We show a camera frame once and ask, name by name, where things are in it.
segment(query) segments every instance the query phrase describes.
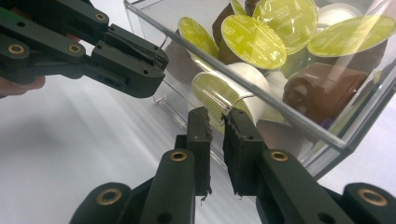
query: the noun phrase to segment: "transparent plastic box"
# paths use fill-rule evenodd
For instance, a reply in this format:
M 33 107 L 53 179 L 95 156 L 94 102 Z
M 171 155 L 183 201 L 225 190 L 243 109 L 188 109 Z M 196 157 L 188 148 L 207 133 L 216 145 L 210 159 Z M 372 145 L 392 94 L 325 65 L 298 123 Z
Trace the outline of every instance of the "transparent plastic box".
M 125 1 L 134 32 L 169 57 L 154 102 L 182 126 L 206 106 L 219 162 L 221 115 L 244 109 L 270 149 L 319 179 L 353 153 L 396 90 L 396 4 L 246 2 Z

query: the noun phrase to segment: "metal bolt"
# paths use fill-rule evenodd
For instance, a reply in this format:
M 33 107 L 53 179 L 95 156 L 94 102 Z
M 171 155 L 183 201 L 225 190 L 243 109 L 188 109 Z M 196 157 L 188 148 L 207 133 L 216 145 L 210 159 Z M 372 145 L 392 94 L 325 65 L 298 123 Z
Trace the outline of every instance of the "metal bolt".
M 373 191 L 372 189 L 359 189 L 358 194 L 367 203 L 376 206 L 386 206 L 388 204 L 388 201 L 384 198 L 384 196 Z
M 96 197 L 96 202 L 101 205 L 111 205 L 121 198 L 121 191 L 117 188 L 105 189 Z

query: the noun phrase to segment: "white surface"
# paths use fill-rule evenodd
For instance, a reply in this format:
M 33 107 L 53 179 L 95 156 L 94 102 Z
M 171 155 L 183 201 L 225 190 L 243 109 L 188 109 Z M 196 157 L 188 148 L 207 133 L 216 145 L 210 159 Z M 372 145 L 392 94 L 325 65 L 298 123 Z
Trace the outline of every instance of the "white surface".
M 92 0 L 129 28 L 121 1 Z M 372 183 L 396 195 L 396 99 L 349 158 L 319 183 L 342 192 L 350 182 Z M 68 223 L 99 185 L 136 187 L 151 178 L 161 155 L 184 133 L 151 99 L 138 100 L 88 78 L 50 77 L 46 86 L 0 100 L 0 223 Z M 254 203 L 233 196 L 212 162 L 214 194 L 196 223 L 259 223 Z

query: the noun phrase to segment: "coffee capsule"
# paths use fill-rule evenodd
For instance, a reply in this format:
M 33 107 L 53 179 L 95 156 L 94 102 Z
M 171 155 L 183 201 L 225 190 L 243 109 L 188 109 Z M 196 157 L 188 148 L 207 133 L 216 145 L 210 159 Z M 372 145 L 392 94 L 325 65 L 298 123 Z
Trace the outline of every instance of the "coffee capsule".
M 362 71 L 313 63 L 290 77 L 283 102 L 327 129 L 366 78 Z

